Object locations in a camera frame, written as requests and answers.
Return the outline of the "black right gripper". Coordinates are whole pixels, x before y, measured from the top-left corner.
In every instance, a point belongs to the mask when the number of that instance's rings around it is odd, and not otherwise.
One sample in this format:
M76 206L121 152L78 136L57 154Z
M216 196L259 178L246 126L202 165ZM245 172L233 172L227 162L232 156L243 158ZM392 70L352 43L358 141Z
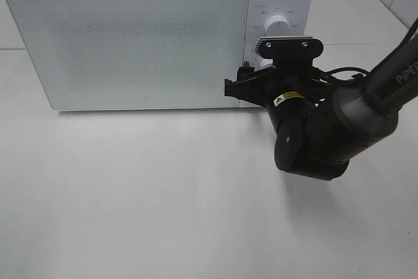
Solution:
M237 78L224 80L224 96L259 105L275 118L295 115L305 117L327 95L327 83L313 73L310 78L279 74L255 78L259 72L245 61L238 68Z

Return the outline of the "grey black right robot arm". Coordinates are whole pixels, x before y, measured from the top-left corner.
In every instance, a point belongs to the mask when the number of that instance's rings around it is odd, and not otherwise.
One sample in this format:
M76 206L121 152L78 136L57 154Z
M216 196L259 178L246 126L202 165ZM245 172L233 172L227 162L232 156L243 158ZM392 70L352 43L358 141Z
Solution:
M351 158L391 135L399 110L416 98L417 37L407 36L372 71L354 69L349 80L313 65L322 52L313 37L261 37L255 53L272 65L243 64L224 93L267 110L279 170L332 180Z

